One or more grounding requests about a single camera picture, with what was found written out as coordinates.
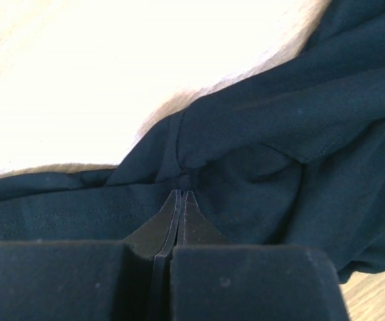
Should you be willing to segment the black floral print t-shirt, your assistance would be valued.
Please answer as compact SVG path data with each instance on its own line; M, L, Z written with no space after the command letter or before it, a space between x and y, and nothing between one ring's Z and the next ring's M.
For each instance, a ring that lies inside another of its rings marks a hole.
M0 241L123 239L174 189L232 243L385 271L385 1L332 1L301 54L159 121L115 169L0 179Z

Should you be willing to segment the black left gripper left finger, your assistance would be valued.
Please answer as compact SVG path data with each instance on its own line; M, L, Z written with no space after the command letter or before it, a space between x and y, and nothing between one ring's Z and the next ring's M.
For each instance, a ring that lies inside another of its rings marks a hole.
M123 239L134 254L145 259L166 255L175 244L182 194L173 190L159 212Z

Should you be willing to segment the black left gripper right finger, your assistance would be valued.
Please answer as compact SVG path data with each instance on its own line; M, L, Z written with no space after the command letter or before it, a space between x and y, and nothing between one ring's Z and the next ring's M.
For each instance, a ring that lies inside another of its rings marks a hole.
M186 191L181 199L177 245L228 244L230 242L225 236L200 211L195 194L192 191Z

